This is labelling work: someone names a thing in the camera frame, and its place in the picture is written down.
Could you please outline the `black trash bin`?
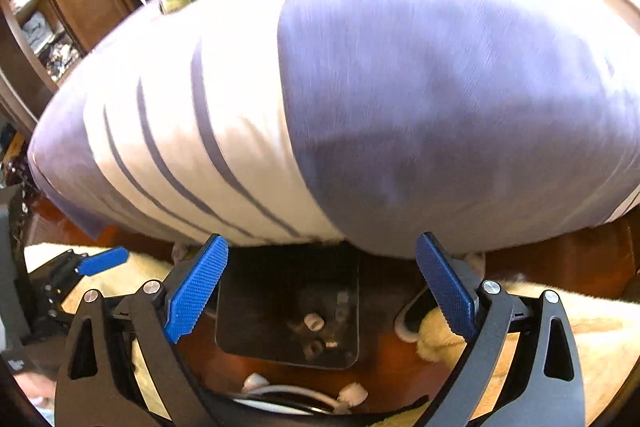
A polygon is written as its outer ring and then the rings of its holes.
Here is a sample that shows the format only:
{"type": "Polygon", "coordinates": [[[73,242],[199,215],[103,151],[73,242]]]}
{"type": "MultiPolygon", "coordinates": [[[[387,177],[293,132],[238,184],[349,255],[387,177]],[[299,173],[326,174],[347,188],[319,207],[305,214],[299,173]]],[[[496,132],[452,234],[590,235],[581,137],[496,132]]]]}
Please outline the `black trash bin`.
{"type": "Polygon", "coordinates": [[[232,248],[215,340],[229,355],[314,369],[359,358],[359,260],[346,243],[232,248]]]}

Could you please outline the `blue white striped bedspread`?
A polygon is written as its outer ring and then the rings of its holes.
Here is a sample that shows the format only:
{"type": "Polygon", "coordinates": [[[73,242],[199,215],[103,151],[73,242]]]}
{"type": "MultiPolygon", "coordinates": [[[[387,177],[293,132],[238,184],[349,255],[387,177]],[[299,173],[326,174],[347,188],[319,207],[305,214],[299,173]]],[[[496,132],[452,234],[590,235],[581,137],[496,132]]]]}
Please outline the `blue white striped bedspread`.
{"type": "Polygon", "coordinates": [[[544,241],[639,205],[639,37],[601,0],[151,1],[80,62],[28,165],[89,234],[544,241]]]}

